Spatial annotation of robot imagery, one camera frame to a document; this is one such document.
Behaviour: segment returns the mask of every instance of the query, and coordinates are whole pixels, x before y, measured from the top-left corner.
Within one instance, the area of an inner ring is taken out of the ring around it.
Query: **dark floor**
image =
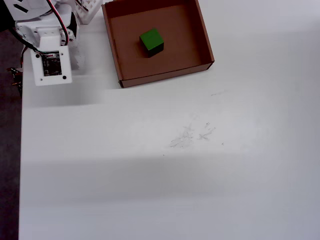
[[[0,240],[17,240],[22,100],[6,68],[19,67],[22,44],[0,32]]]

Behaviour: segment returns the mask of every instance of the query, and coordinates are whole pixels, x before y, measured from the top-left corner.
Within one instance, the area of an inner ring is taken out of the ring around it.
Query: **red wire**
[[[59,23],[61,24],[61,27],[64,31],[64,35],[65,35],[65,43],[64,45],[68,45],[69,43],[69,35],[68,35],[68,31],[67,31],[67,28],[66,26],[64,25],[64,22],[62,21],[61,19],[61,16],[60,14],[58,13],[57,9],[55,8],[55,6],[52,4],[51,0],[46,0],[47,3],[49,4],[50,8],[52,9],[53,13],[55,14],[55,16],[58,18],[59,20]]]

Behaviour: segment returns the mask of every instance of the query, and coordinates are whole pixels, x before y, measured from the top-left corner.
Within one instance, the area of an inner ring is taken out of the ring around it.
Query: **white bracket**
[[[100,9],[103,0],[76,0],[75,11],[82,24],[89,24]]]

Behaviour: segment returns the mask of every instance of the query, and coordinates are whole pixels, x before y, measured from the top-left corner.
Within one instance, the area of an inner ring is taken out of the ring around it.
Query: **black wire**
[[[56,16],[56,18],[58,19],[58,21],[59,21],[59,23],[60,23],[60,25],[61,25],[61,27],[62,27],[62,30],[63,30],[63,32],[64,32],[64,34],[65,34],[65,43],[64,43],[64,45],[66,46],[66,45],[68,45],[68,43],[69,43],[69,35],[68,35],[67,28],[65,27],[64,22],[63,22],[62,19],[60,18],[59,14],[55,11],[55,7],[52,5],[52,2],[51,2],[50,0],[46,0],[46,2],[49,4],[52,12],[53,12],[54,15]]]
[[[47,54],[44,51],[40,51],[38,50],[35,46],[33,46],[30,42],[27,42],[26,40],[24,40],[12,27],[10,27],[8,29],[10,31],[10,33],[12,33],[12,35],[18,39],[23,45],[25,45],[26,47],[32,49],[33,51],[40,53],[40,54]]]

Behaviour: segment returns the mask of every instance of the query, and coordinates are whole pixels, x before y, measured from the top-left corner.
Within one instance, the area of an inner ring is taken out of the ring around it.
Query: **cardboard tray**
[[[114,0],[102,10],[122,88],[204,71],[215,61],[198,0]],[[164,50],[148,58],[139,36],[152,28]]]

